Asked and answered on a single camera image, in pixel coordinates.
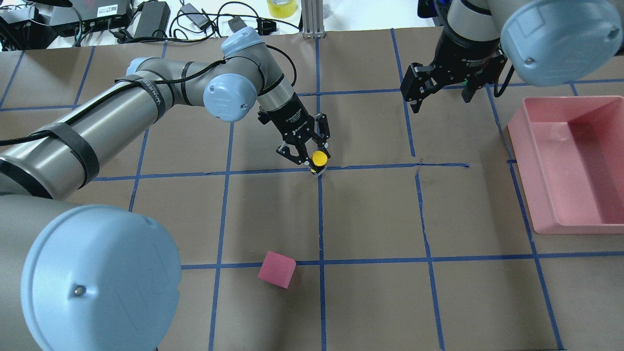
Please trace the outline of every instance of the pink bin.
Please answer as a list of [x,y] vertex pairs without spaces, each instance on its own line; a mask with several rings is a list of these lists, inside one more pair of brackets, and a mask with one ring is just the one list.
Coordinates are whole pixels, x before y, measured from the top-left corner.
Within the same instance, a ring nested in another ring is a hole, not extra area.
[[624,97],[527,97],[509,123],[539,234],[624,234]]

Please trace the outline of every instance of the velcro strap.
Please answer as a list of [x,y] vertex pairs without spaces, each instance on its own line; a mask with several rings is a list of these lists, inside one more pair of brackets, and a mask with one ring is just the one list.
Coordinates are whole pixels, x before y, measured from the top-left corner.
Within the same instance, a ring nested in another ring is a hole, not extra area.
[[97,154],[95,154],[91,145],[80,134],[73,130],[72,127],[63,122],[52,123],[40,128],[37,132],[41,131],[49,131],[54,134],[56,139],[59,139],[63,144],[69,147],[72,154],[80,162],[84,170],[84,181],[80,188],[97,177],[100,172],[100,161],[97,159]]
[[163,97],[162,93],[160,92],[154,81],[138,76],[136,74],[131,74],[129,76],[115,79],[115,83],[117,82],[138,82],[139,84],[141,84],[143,90],[147,91],[154,100],[154,103],[156,103],[156,108],[158,109],[158,118],[154,123],[158,122],[158,120],[160,120],[162,116],[165,115],[165,98]]

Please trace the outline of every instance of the metal post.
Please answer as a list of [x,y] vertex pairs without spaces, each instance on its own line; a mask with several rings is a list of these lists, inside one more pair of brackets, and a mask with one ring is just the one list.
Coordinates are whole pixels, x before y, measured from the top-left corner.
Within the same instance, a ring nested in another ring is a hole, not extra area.
[[303,37],[325,37],[323,24],[323,0],[301,0]]

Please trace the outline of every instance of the screw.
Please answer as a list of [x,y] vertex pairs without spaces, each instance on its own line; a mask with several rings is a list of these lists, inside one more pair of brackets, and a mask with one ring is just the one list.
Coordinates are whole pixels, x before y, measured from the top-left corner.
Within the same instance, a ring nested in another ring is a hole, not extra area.
[[75,296],[81,296],[83,295],[85,292],[87,291],[87,288],[85,288],[82,285],[78,285],[75,289],[74,289],[74,295]]

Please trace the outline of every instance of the yellow object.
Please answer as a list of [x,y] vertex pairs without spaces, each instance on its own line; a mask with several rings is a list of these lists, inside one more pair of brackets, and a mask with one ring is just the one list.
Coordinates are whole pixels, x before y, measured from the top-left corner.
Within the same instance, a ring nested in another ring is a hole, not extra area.
[[295,0],[266,0],[269,13],[275,18],[290,17],[297,10]]
[[314,151],[312,153],[312,162],[316,167],[323,167],[327,164],[327,155],[323,151]]

